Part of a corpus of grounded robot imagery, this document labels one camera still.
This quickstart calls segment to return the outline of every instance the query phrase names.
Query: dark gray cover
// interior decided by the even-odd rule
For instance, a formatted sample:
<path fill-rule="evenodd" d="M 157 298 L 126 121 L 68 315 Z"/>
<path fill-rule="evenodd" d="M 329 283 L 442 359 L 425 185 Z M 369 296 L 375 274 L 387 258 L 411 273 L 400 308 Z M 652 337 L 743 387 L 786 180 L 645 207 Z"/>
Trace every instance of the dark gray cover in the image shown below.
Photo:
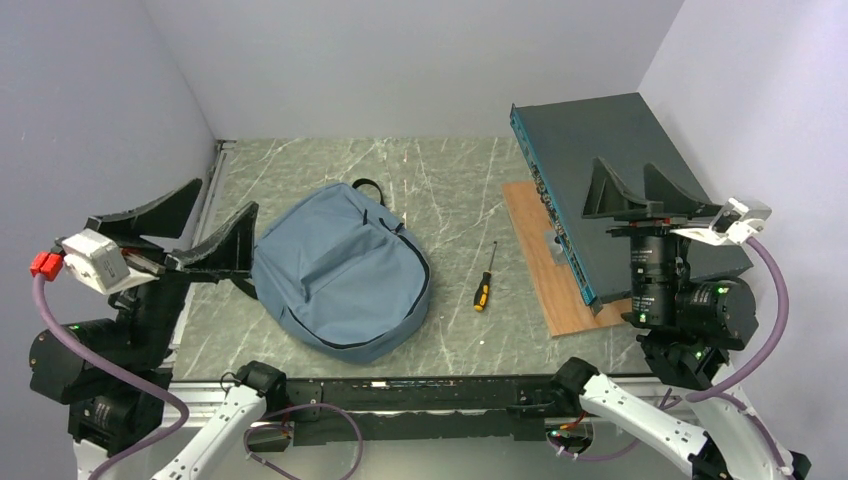
<path fill-rule="evenodd" d="M 624 297 L 630 291 L 629 240 L 606 233 L 612 219 L 581 218 L 592 160 L 604 158 L 640 195 L 642 168 L 649 162 L 690 193 L 704 199 L 707 194 L 638 93 L 517 107 L 515 114 L 589 285 L 602 302 Z M 735 275 L 752 266 L 740 247 L 698 242 L 692 243 L 689 263 L 693 280 Z"/>

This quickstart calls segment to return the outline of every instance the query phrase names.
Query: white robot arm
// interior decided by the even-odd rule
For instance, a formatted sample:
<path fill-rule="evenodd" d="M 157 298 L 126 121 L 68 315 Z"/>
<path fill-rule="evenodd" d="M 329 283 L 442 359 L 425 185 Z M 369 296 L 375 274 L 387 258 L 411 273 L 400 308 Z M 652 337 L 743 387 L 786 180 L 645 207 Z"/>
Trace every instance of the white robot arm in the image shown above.
<path fill-rule="evenodd" d="M 732 372 L 732 366 L 723 367 L 715 379 L 722 380 Z M 580 359 L 566 362 L 555 375 L 554 385 L 561 392 L 561 401 L 568 401 L 569 396 L 570 401 L 577 399 L 583 410 L 611 420 L 695 479 L 804 478 L 802 472 L 793 476 L 798 454 L 769 444 L 771 434 L 760 430 L 764 427 L 738 386 L 725 392 L 735 401 L 714 397 L 689 404 L 701 425 L 695 426 L 628 393 Z"/>

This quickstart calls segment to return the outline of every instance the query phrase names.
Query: cable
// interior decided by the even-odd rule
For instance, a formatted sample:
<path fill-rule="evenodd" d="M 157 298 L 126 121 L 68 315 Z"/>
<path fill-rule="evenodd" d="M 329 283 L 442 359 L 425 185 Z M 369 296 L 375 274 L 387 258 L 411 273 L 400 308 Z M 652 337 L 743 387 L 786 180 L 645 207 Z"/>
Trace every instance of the cable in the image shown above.
<path fill-rule="evenodd" d="M 669 388 L 668 390 L 666 390 L 665 396 L 663 396 L 663 399 L 660 402 L 660 407 L 659 407 L 660 410 L 668 410 L 669 408 L 676 405 L 677 403 L 680 403 L 680 402 L 677 402 L 677 403 L 673 403 L 673 404 L 670 404 L 670 405 L 666 405 L 666 402 L 668 402 L 668 399 L 670 397 L 671 397 L 671 389 Z M 630 442 L 629 445 L 627 445 L 626 447 L 622 448 L 621 450 L 619 450 L 615 453 L 610 453 L 608 455 L 586 456 L 586 455 L 575 455 L 571 452 L 566 452 L 565 450 L 561 450 L 560 447 L 556 446 L 551 441 L 550 438 L 548 438 L 547 440 L 548 440 L 548 444 L 551 447 L 553 447 L 554 450 L 557 451 L 558 455 L 559 454 L 568 455 L 569 457 L 571 457 L 572 459 L 574 459 L 575 461 L 578 461 L 578 462 L 607 462 L 607 461 L 610 461 L 610 460 L 615 460 L 617 458 L 621 458 L 621 457 L 627 455 L 628 453 L 632 452 L 633 449 L 636 448 L 639 445 L 639 443 L 641 443 L 640 440 L 638 438 L 636 438 L 632 442 Z"/>
<path fill-rule="evenodd" d="M 789 292 L 786 288 L 786 280 L 783 278 L 783 274 L 780 272 L 780 267 L 777 266 L 777 262 L 774 260 L 774 257 L 771 256 L 768 250 L 766 250 L 766 247 L 764 247 L 759 240 L 754 237 L 750 237 L 748 238 L 748 245 L 750 245 L 751 248 L 753 248 L 754 251 L 757 252 L 763 259 L 769 273 L 771 273 L 772 280 L 774 280 L 774 286 L 777 289 L 777 319 L 774 322 L 774 328 L 762 348 L 760 348 L 760 350 L 751 357 L 751 360 L 749 360 L 748 363 L 742 366 L 742 368 L 736 370 L 733 375 L 727 377 L 718 385 L 702 392 L 692 392 L 688 394 L 686 396 L 686 400 L 688 402 L 698 403 L 709 398 L 716 397 L 719 393 L 725 392 L 747 378 L 754 372 L 754 370 L 759 368 L 769 355 L 771 355 L 774 349 L 777 348 L 777 344 L 780 342 L 780 338 L 786 330 L 786 324 L 789 321 Z"/>
<path fill-rule="evenodd" d="M 754 424 L 754 427 L 756 427 L 757 430 L 760 431 L 760 434 L 763 436 L 763 440 L 765 440 L 766 445 L 768 445 L 769 451 L 771 452 L 771 455 L 774 457 L 774 461 L 777 463 L 777 465 L 780 468 L 786 467 L 786 462 L 783 460 L 783 455 L 780 454 L 780 449 L 777 447 L 777 442 L 774 441 L 774 438 L 771 436 L 771 433 L 768 431 L 768 428 L 766 428 L 766 426 L 762 422 L 762 420 L 760 420 L 755 415 L 750 415 L 750 414 L 744 413 L 748 409 L 748 407 L 745 405 L 745 403 L 742 400 L 739 400 L 738 398 L 736 398 L 732 395 L 728 395 L 726 393 L 719 393 L 718 395 L 715 396 L 715 398 L 720 398 L 722 400 L 730 402 L 740 412 L 743 412 L 743 414 L 746 417 L 748 417 L 748 420 L 750 420 L 751 423 Z"/>
<path fill-rule="evenodd" d="M 269 414 L 265 415 L 263 418 L 273 418 L 273 417 L 276 417 L 277 415 L 296 412 L 298 410 L 305 410 L 307 408 L 328 408 L 330 410 L 333 410 L 334 412 L 336 412 L 339 415 L 341 415 L 342 417 L 344 417 L 344 419 L 347 420 L 348 423 L 350 423 L 350 425 L 353 427 L 353 431 L 356 433 L 356 440 L 357 440 L 358 446 L 357 446 L 357 449 L 356 449 L 356 461 L 353 462 L 353 466 L 350 467 L 350 470 L 348 470 L 348 472 L 346 474 L 344 474 L 344 476 L 340 479 L 340 480 L 347 480 L 348 478 L 350 478 L 353 475 L 354 472 L 356 472 L 356 469 L 359 468 L 359 463 L 362 461 L 362 451 L 365 449 L 365 440 L 362 438 L 362 432 L 359 430 L 359 426 L 356 424 L 356 422 L 353 420 L 353 418 L 350 416 L 350 414 L 348 414 L 347 412 L 345 412 L 341 408 L 339 408 L 335 405 L 330 405 L 328 403 L 310 403 L 310 404 L 306 404 L 306 405 L 298 405 L 296 407 L 284 408 L 283 410 L 278 410 L 276 412 L 269 413 Z M 299 478 L 297 478 L 294 475 L 286 472 L 282 468 L 280 468 L 280 467 L 274 465 L 273 463 L 265 460 L 264 458 L 260 457 L 259 455 L 253 453 L 252 450 L 250 450 L 250 445 L 248 445 L 248 440 L 250 440 L 250 436 L 253 434 L 253 432 L 256 432 L 257 430 L 268 430 L 269 429 L 268 427 L 269 427 L 268 425 L 251 427 L 244 432 L 244 451 L 245 451 L 245 453 L 247 453 L 247 455 L 250 458 L 252 458 L 253 460 L 259 462 L 260 464 L 262 464 L 262 465 L 264 465 L 268 468 L 270 468 L 271 470 L 279 473 L 280 475 L 288 478 L 289 480 L 300 480 Z"/>
<path fill-rule="evenodd" d="M 168 435 L 176 432 L 180 429 L 180 427 L 185 424 L 186 420 L 188 420 L 189 411 L 188 407 L 185 403 L 182 402 L 179 398 L 174 396 L 172 393 L 167 390 L 159 387 L 158 385 L 154 385 L 147 380 L 134 375 L 127 370 L 115 365 L 114 363 L 106 360 L 100 355 L 91 351 L 88 347 L 79 342 L 68 330 L 65 329 L 62 325 L 56 321 L 56 318 L 53 316 L 53 313 L 50 311 L 50 307 L 47 306 L 47 298 L 44 294 L 44 282 L 47 277 L 44 274 L 37 274 L 32 281 L 32 298 L 35 300 L 35 305 L 38 307 L 38 311 L 41 314 L 41 318 L 44 320 L 44 323 L 47 324 L 47 328 L 56 337 L 57 340 L 62 342 L 63 345 L 68 347 L 68 350 L 74 352 L 77 356 L 85 360 L 86 362 L 92 364 L 96 368 L 103 370 L 104 372 L 112 375 L 113 377 L 121 380 L 122 382 L 126 382 L 133 387 L 141 390 L 142 392 L 149 393 L 154 397 L 170 403 L 180 412 L 180 418 L 174 422 L 172 425 L 150 435 L 147 438 L 137 442 L 136 444 L 130 446 L 126 450 L 119 452 L 108 460 L 100 464 L 97 468 L 91 472 L 91 475 L 88 477 L 89 480 L 97 480 L 100 478 L 106 470 L 112 467 L 112 465 L 120 462 L 121 460 L 129 457 L 130 455 L 138 452 L 139 450 L 143 450 L 150 445 L 162 440 Z"/>

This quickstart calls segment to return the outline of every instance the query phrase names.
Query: blue edge strip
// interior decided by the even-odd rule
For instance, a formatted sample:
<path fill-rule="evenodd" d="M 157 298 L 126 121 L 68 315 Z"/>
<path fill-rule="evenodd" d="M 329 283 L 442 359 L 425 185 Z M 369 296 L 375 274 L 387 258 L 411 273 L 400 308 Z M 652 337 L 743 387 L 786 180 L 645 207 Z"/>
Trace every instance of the blue edge strip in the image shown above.
<path fill-rule="evenodd" d="M 521 117 L 519 117 L 518 112 L 515 109 L 515 104 L 512 105 L 512 110 L 509 113 L 509 124 L 512 126 L 512 130 L 515 132 L 515 138 L 518 140 L 518 146 L 521 147 L 521 153 L 524 154 L 524 159 L 527 161 L 527 166 L 530 168 L 530 171 L 533 171 L 533 167 L 536 167 L 539 170 L 539 174 L 542 177 L 542 182 L 547 186 L 547 181 L 545 179 L 545 172 L 539 166 L 537 161 L 536 151 L 533 149 L 533 145 L 530 143 L 530 139 L 527 137 L 527 132 L 524 129 L 524 124 L 521 122 Z M 556 210 L 557 215 L 562 218 L 560 214 L 560 208 L 556 204 L 556 199 L 551 197 L 551 202 L 554 205 L 554 210 Z M 551 223 L 555 223 L 554 218 L 551 218 Z M 565 236 L 569 236 L 568 228 L 565 224 L 560 222 L 563 230 L 565 231 Z M 562 245 L 566 245 L 566 239 L 560 236 L 560 242 Z M 591 305 L 592 302 L 595 301 L 595 292 L 592 290 L 592 287 L 589 286 L 589 278 L 586 275 L 586 268 L 583 266 L 583 262 L 580 261 L 577 254 L 574 252 L 565 252 L 565 257 L 568 260 L 568 265 L 571 267 L 572 273 L 574 273 L 574 279 L 577 281 L 577 287 L 580 288 L 580 295 L 583 296 L 583 303 L 586 305 Z"/>

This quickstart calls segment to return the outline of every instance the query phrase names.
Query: marble tabletop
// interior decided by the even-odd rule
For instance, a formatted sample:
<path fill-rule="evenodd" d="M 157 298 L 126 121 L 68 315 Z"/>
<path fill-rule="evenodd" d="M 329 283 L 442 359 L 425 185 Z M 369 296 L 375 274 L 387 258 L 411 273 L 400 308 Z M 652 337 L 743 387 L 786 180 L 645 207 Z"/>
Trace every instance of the marble tabletop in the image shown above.
<path fill-rule="evenodd" d="M 434 286 L 429 312 L 392 353 L 349 365 L 289 336 L 230 282 L 198 285 L 175 379 L 217 380 L 250 360 L 300 378 L 553 373 L 572 356 L 606 373 L 649 371 L 629 325 L 550 337 L 500 188 L 530 178 L 515 139 L 239 141 L 231 158 L 214 227 L 253 200 L 260 205 L 257 234 L 322 185 L 376 180 L 426 251 Z M 479 313 L 472 299 L 493 241 L 492 293 Z"/>

